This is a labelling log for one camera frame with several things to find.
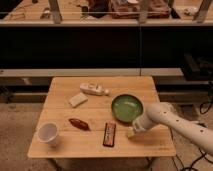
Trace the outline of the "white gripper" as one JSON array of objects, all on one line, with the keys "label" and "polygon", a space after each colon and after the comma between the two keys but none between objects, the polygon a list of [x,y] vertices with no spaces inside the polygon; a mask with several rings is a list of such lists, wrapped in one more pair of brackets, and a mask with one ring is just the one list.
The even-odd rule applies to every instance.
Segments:
[{"label": "white gripper", "polygon": [[[133,130],[136,133],[141,133],[150,130],[155,126],[155,123],[145,114],[138,116],[133,122],[132,122]],[[127,137],[133,137],[135,135],[135,132],[133,130],[127,131]]]}]

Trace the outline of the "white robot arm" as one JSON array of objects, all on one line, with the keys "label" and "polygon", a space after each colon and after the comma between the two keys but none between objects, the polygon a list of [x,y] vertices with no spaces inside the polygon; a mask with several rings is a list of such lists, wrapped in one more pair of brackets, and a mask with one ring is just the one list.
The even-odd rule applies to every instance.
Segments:
[{"label": "white robot arm", "polygon": [[183,119],[173,112],[173,106],[167,102],[150,103],[142,115],[133,120],[126,132],[131,139],[143,132],[151,130],[158,124],[168,126],[207,154],[213,156],[213,130]]}]

